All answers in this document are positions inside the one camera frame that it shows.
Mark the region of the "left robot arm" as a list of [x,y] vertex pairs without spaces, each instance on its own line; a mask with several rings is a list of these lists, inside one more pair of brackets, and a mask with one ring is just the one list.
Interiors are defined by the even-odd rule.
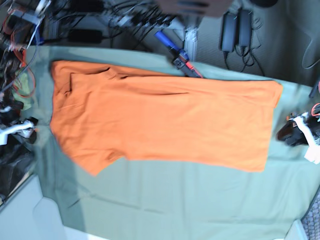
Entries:
[[308,94],[307,109],[301,113],[292,112],[277,132],[276,138],[287,146],[307,146],[304,158],[318,165],[320,163],[320,81],[317,80]]

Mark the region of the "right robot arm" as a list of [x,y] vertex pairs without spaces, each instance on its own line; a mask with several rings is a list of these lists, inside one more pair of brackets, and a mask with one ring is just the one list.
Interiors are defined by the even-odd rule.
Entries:
[[27,49],[40,43],[39,28],[50,6],[49,0],[2,0],[0,11],[5,17],[0,22],[0,144],[6,145],[10,135],[34,141],[37,119],[21,120],[24,103],[16,100],[29,98],[32,93],[21,91],[23,75],[34,79],[26,60]]

